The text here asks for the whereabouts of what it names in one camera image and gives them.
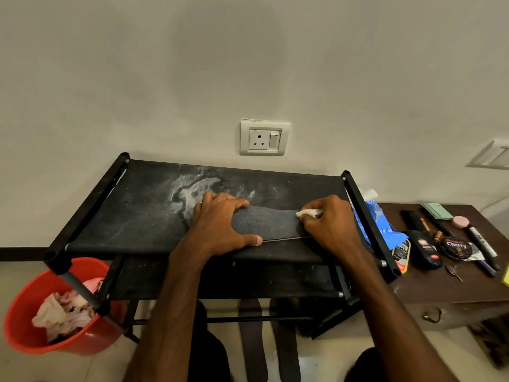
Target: person's left arm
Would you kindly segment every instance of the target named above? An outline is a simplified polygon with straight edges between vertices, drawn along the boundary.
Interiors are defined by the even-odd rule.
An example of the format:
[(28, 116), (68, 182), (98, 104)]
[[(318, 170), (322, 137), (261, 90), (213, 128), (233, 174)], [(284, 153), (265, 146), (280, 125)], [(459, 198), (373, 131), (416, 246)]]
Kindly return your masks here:
[(206, 192), (194, 207), (192, 227), (169, 256), (161, 294), (124, 382), (187, 381), (201, 269), (214, 255), (262, 243), (259, 236), (232, 229), (235, 210), (248, 206), (245, 199)]

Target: red bucket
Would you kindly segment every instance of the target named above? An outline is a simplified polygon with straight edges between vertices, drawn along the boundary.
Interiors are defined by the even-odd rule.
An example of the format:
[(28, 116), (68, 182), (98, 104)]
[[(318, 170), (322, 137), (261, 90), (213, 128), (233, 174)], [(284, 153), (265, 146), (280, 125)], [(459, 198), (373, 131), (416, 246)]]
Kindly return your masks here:
[[(83, 257), (72, 260), (71, 272), (84, 282), (95, 277), (105, 277), (108, 265), (101, 260)], [(29, 282), (10, 305), (3, 322), (3, 332), (10, 346), (28, 354), (65, 351), (93, 355), (110, 347), (120, 337), (122, 333), (117, 328), (96, 315), (79, 333), (60, 343), (48, 345), (46, 329), (33, 327), (32, 318), (50, 294), (53, 292), (63, 294), (67, 291), (71, 291), (71, 287), (50, 270)], [(125, 302), (111, 302), (110, 314), (117, 321), (121, 322), (124, 319), (125, 312)]]

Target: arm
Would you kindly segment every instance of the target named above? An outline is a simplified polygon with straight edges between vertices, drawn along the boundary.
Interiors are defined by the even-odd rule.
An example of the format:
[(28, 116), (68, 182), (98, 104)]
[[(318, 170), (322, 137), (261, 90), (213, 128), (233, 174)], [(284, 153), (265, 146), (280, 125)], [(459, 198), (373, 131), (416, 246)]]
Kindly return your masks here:
[(187, 381), (201, 269), (214, 255), (262, 243), (232, 229), (235, 209), (248, 206), (245, 199), (206, 192), (194, 207), (193, 225), (169, 256), (161, 294), (124, 382)]
[[(312, 201), (302, 209), (323, 209), (321, 218), (305, 215), (301, 221), (306, 231), (334, 254), (350, 275), (388, 379), (457, 381), (362, 246), (350, 203), (330, 196)], [(396, 367), (394, 359), (405, 362)]]

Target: person's right arm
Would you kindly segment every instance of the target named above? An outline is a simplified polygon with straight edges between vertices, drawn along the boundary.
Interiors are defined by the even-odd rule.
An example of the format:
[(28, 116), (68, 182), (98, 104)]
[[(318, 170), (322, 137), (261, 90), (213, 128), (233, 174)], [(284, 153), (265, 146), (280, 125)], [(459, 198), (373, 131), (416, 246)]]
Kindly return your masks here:
[(304, 215), (301, 221), (306, 231), (339, 259), (355, 285), (388, 379), (391, 382), (458, 381), (385, 283), (372, 255), (362, 246), (350, 203), (329, 196), (310, 202), (304, 209), (323, 209), (321, 218)]

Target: person's leg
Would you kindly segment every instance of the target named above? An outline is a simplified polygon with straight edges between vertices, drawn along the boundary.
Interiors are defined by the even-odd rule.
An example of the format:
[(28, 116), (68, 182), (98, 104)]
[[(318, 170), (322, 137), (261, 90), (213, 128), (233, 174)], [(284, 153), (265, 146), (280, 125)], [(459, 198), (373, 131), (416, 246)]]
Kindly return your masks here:
[(372, 380), (387, 382), (387, 376), (382, 364), (382, 358), (375, 347), (368, 348), (360, 354), (357, 361), (348, 371), (345, 382), (359, 382)]
[(188, 382), (214, 380), (231, 382), (230, 365), (225, 347), (207, 330), (207, 311), (201, 302), (196, 305), (196, 315), (191, 341)]

